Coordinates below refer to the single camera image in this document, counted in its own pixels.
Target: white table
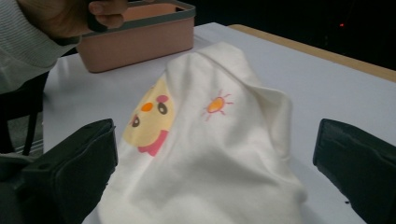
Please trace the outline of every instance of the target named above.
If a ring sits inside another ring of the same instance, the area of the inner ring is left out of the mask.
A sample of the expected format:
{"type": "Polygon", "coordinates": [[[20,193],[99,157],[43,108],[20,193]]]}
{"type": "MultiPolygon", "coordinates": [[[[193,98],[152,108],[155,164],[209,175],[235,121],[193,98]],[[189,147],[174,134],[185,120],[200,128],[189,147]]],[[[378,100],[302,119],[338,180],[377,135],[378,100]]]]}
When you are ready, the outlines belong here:
{"type": "MultiPolygon", "coordinates": [[[[220,41],[244,51],[264,86],[284,91],[292,100],[290,166],[308,191],[305,223],[364,223],[312,164],[318,126],[322,119],[336,119],[396,145],[396,83],[216,23],[195,27],[190,51],[220,41]]],[[[114,120],[119,140],[134,107],[166,63],[184,53],[102,74],[89,73],[78,55],[61,58],[45,89],[45,150],[99,119],[114,120]]],[[[84,223],[99,223],[95,212],[84,223]]]]}

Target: pink container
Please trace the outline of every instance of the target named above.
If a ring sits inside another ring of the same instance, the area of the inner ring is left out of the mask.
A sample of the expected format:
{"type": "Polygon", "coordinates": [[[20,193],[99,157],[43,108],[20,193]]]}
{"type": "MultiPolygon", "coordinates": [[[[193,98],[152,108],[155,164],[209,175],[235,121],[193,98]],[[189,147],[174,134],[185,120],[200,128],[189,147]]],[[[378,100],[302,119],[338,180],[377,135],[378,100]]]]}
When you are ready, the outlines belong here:
{"type": "Polygon", "coordinates": [[[84,35],[77,51],[92,73],[193,47],[195,7],[175,0],[129,3],[118,29],[84,35]]]}

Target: fabric fold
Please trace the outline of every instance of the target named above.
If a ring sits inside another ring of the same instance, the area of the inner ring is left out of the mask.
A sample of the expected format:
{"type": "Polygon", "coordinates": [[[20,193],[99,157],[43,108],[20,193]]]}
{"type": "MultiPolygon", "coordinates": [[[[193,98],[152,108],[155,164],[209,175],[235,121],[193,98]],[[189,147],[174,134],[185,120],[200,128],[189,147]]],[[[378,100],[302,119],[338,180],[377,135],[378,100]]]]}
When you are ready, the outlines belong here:
{"type": "Polygon", "coordinates": [[[290,111],[234,46],[174,59],[126,124],[102,223],[302,223],[290,111]]]}

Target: hand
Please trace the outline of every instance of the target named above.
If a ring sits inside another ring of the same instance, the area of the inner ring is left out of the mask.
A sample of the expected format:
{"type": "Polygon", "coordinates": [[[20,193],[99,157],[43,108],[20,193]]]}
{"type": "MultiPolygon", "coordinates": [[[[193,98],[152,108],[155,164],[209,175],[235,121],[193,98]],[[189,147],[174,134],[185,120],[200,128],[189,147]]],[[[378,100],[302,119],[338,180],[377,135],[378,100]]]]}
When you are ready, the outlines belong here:
{"type": "MultiPolygon", "coordinates": [[[[85,0],[17,0],[27,20],[52,39],[90,32],[85,0]]],[[[99,0],[89,4],[90,12],[108,28],[123,24],[121,13],[127,0],[99,0]]]]}

